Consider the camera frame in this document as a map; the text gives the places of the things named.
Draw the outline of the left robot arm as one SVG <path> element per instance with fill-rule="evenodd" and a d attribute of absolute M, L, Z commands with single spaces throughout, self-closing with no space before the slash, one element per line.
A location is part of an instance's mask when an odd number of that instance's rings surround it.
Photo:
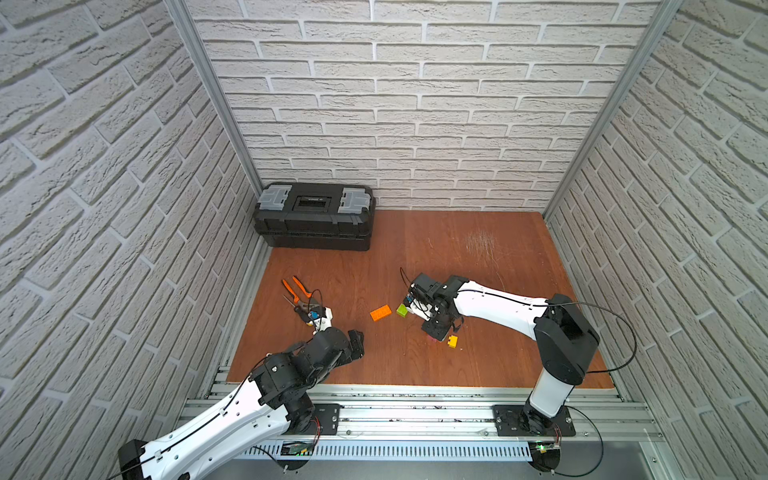
<path fill-rule="evenodd" d="M 308 391 L 337 367 L 364 355 L 364 334 L 328 327 L 258 361 L 235 389 L 203 413 L 155 440 L 118 450 L 118 479 L 204 479 L 272 437 L 314 420 Z"/>

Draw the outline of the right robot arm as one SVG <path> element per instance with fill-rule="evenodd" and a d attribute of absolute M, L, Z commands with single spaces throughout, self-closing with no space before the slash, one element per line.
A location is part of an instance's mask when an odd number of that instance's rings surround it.
<path fill-rule="evenodd" d="M 532 298 L 494 290 L 464 277 L 440 283 L 425 274 L 403 300 L 423 319 L 422 330 L 443 341 L 458 320 L 475 317 L 515 330 L 537 343 L 542 371 L 519 408 L 518 428 L 536 436 L 568 433 L 565 402 L 581 385 L 600 343 L 599 335 L 567 296 Z"/>

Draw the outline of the orange lego brick left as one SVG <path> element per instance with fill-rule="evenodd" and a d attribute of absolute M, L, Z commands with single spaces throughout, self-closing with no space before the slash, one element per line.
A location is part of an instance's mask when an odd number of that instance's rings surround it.
<path fill-rule="evenodd" d="M 374 322 L 380 321 L 392 314 L 392 310 L 389 305 L 383 305 L 370 312 L 370 317 Z"/>

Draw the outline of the black plastic toolbox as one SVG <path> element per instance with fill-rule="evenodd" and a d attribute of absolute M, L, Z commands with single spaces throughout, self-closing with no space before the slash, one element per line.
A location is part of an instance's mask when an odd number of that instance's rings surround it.
<path fill-rule="evenodd" d="M 274 182 L 258 199 L 255 229 L 274 248 L 367 251 L 375 207 L 364 185 Z"/>

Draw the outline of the orange handled pliers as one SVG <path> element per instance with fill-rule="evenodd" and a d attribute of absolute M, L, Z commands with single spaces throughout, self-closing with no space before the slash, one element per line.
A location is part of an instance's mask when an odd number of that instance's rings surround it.
<path fill-rule="evenodd" d="M 312 294 L 306 289 L 303 282 L 297 276 L 292 276 L 291 280 L 282 279 L 281 284 L 287 292 L 284 298 L 295 310 L 301 309 L 305 312 L 311 310 L 313 300 Z"/>

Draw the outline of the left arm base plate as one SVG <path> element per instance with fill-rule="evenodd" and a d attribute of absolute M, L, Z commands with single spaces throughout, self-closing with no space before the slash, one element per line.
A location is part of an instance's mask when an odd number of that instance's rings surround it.
<path fill-rule="evenodd" d="M 342 406 L 338 403 L 315 403 L 311 410 L 302 411 L 300 419 L 290 418 L 288 436 L 336 436 Z"/>

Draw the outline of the aluminium rail frame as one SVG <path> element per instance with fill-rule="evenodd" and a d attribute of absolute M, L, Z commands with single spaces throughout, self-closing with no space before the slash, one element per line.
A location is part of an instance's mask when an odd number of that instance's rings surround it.
<path fill-rule="evenodd" d="M 577 389 L 566 400 L 574 437 L 499 437 L 491 408 L 522 404 L 524 388 L 320 385 L 314 403 L 342 406 L 336 436 L 280 435 L 238 455 L 242 460 L 278 460 L 297 468 L 310 460 L 529 462 L 545 473 L 582 474 L 573 444 L 598 449 L 586 468 L 606 472 L 620 447 L 638 448 L 653 479 L 679 479 L 650 409 L 622 400 L 613 389 Z"/>

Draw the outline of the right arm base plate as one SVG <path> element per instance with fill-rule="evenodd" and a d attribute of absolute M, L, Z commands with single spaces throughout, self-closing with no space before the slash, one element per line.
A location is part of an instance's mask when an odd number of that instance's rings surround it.
<path fill-rule="evenodd" d="M 557 414 L 546 417 L 527 404 L 502 404 L 492 408 L 493 420 L 499 437 L 574 437 L 576 430 L 567 406 Z"/>

